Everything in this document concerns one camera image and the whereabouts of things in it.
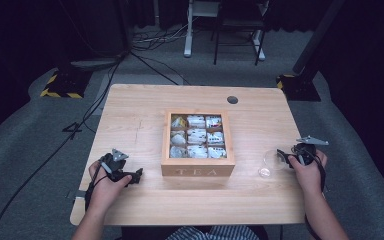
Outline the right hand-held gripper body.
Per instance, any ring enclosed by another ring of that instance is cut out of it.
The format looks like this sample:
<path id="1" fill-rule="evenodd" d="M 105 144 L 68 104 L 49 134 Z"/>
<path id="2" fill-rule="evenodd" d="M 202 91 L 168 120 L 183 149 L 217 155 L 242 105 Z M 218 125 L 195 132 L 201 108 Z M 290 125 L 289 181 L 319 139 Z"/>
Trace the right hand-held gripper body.
<path id="1" fill-rule="evenodd" d="M 306 136 L 297 139 L 297 144 L 292 147 L 292 152 L 296 155 L 298 161 L 306 166 L 316 159 L 316 146 L 328 146 L 327 140 L 321 140 L 312 136 Z"/>

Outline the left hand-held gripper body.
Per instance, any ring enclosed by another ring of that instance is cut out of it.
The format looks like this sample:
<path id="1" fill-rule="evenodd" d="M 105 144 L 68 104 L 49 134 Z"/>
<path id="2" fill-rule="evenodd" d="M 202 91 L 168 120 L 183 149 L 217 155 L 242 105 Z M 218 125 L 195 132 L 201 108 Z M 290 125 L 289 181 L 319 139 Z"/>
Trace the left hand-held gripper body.
<path id="1" fill-rule="evenodd" d="M 128 158 L 127 154 L 117 149 L 113 149 L 111 153 L 107 153 L 104 156 L 102 156 L 99 162 L 101 166 L 104 168 L 108 178 L 113 182 L 117 182 L 125 176 L 128 176 L 128 175 L 130 175 L 131 177 L 134 176 L 133 173 L 125 172 L 123 170 L 126 164 L 127 158 Z"/>

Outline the clear glass cup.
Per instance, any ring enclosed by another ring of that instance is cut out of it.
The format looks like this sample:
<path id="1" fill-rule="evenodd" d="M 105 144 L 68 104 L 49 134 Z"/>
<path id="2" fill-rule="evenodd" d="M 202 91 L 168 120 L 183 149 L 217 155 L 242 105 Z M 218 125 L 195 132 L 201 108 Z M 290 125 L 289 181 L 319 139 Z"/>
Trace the clear glass cup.
<path id="1" fill-rule="evenodd" d="M 269 150 L 263 157 L 263 163 L 258 170 L 258 174 L 262 178 L 273 177 L 277 172 L 283 170 L 287 166 L 285 158 L 277 149 Z"/>

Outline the wooden tea box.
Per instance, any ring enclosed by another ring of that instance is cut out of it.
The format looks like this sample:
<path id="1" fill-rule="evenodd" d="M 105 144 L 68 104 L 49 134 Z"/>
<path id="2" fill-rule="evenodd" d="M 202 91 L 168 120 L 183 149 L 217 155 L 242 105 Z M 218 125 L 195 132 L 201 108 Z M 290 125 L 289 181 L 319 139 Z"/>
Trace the wooden tea box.
<path id="1" fill-rule="evenodd" d="M 174 114 L 220 114 L 223 118 L 227 157 L 221 159 L 170 158 L 170 117 Z M 205 111 L 202 109 L 170 109 L 166 111 L 161 159 L 161 171 L 163 176 L 225 177 L 230 176 L 232 174 L 235 165 L 236 161 L 234 157 L 232 137 L 230 133 L 230 122 L 228 115 L 225 111 Z"/>

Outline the group of tea bags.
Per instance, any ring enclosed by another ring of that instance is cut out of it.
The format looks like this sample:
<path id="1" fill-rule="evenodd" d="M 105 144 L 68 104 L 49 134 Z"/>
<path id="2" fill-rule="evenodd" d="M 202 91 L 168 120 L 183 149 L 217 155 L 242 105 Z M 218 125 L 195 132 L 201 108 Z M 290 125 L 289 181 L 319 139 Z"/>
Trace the group of tea bags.
<path id="1" fill-rule="evenodd" d="M 227 157 L 220 114 L 174 114 L 170 117 L 170 158 Z"/>

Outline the person's right hand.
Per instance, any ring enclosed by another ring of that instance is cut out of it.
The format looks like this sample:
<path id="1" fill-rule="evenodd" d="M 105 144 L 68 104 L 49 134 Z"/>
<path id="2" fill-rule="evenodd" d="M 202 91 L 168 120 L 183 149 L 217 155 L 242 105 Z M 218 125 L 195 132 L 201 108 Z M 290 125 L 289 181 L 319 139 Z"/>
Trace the person's right hand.
<path id="1" fill-rule="evenodd" d="M 305 196 L 322 196 L 322 178 L 327 156 L 320 150 L 316 150 L 316 159 L 309 165 L 302 165 L 294 156 L 288 157 L 297 180 Z"/>

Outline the person's left hand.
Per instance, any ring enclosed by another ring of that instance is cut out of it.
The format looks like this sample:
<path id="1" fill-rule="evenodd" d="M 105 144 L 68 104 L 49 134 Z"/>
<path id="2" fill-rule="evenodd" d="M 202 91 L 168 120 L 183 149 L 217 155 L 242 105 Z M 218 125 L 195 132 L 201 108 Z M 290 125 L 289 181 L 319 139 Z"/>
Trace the person's left hand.
<path id="1" fill-rule="evenodd" d="M 132 177 L 128 175 L 117 182 L 113 182 L 107 177 L 106 171 L 98 161 L 89 167 L 89 173 L 93 179 L 94 188 L 90 198 L 88 212 L 106 212 L 132 179 Z"/>

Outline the black yellow-striped stand base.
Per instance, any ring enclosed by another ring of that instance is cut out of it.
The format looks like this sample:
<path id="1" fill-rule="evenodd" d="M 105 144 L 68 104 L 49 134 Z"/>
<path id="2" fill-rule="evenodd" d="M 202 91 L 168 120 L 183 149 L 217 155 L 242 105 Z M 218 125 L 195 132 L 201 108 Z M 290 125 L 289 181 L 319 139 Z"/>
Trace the black yellow-striped stand base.
<path id="1" fill-rule="evenodd" d="M 276 77 L 276 86 L 283 91 L 288 101 L 321 100 L 312 81 L 303 80 L 301 76 L 282 74 Z"/>
<path id="2" fill-rule="evenodd" d="M 56 70 L 49 78 L 40 96 L 81 99 L 85 96 L 91 76 L 90 71 Z"/>

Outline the person's striped clothing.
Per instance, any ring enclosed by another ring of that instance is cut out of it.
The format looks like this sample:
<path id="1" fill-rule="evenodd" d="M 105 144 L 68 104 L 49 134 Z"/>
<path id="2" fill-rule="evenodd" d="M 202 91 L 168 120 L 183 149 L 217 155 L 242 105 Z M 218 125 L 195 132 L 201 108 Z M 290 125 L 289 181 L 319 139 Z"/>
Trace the person's striped clothing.
<path id="1" fill-rule="evenodd" d="M 209 232 L 203 232 L 197 227 L 184 226 L 165 240 L 260 240 L 260 238 L 246 226 L 213 226 Z"/>

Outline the black slanted stand pole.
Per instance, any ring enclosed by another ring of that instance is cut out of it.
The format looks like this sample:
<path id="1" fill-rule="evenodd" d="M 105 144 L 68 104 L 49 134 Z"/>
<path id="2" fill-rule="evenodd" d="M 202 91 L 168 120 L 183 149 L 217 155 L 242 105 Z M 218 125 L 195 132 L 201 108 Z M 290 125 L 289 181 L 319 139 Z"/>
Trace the black slanted stand pole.
<path id="1" fill-rule="evenodd" d="M 338 12 L 340 11 L 345 1 L 346 0 L 332 1 L 325 15 L 323 16 L 320 23 L 318 24 L 312 37 L 310 38 L 303 52 L 299 56 L 295 65 L 293 66 L 292 70 L 294 73 L 301 74 L 304 71 L 305 67 L 308 65 L 310 61 L 310 58 L 315 55 L 315 51 L 317 47 L 320 45 L 323 39 L 323 36 L 328 31 L 329 27 L 331 26 L 332 22 L 336 18 Z"/>

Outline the black metal chair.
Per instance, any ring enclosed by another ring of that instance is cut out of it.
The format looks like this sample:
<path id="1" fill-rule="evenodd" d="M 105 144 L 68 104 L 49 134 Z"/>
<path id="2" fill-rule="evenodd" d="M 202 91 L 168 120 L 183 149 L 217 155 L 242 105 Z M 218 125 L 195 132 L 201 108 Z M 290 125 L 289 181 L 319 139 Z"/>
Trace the black metal chair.
<path id="1" fill-rule="evenodd" d="M 250 43 L 256 53 L 254 65 L 265 59 L 262 50 L 267 31 L 266 15 L 271 7 L 271 0 L 220 0 L 217 8 L 215 28 L 211 39 L 215 40 L 213 64 L 217 64 L 220 47 L 240 47 L 240 43 L 220 41 L 224 30 L 249 32 Z"/>

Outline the white desk frame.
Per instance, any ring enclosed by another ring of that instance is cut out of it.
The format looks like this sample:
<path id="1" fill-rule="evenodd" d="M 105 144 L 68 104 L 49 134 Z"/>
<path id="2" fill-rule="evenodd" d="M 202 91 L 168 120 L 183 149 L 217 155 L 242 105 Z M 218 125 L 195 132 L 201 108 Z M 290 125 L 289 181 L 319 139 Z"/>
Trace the white desk frame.
<path id="1" fill-rule="evenodd" d="M 185 46 L 183 55 L 188 58 L 192 55 L 192 43 L 193 43 L 193 21 L 198 17 L 210 17 L 215 18 L 217 16 L 217 2 L 210 2 L 209 0 L 188 0 L 187 10 L 187 32 L 185 38 Z M 255 52 L 258 54 L 258 60 L 264 61 L 265 54 L 263 51 L 258 51 L 258 47 L 263 41 L 263 32 L 257 30 L 251 35 L 252 46 Z"/>

